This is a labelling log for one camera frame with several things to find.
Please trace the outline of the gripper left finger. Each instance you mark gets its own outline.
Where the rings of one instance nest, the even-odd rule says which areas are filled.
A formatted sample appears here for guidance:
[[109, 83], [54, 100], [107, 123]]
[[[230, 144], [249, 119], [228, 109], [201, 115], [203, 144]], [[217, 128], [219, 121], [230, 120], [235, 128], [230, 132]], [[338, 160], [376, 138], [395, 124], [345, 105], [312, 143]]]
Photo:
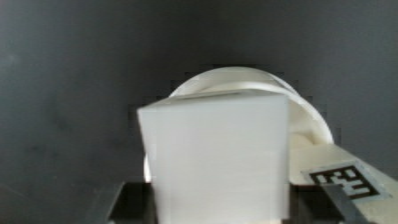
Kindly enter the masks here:
[[157, 224], [152, 184], [127, 182], [113, 204], [107, 224]]

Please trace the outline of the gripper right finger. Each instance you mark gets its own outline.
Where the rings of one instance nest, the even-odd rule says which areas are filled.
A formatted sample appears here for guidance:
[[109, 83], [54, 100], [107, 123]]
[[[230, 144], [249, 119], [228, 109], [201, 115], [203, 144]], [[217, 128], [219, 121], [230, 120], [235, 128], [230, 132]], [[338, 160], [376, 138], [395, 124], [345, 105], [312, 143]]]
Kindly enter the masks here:
[[290, 187], [290, 224], [374, 224], [338, 185]]

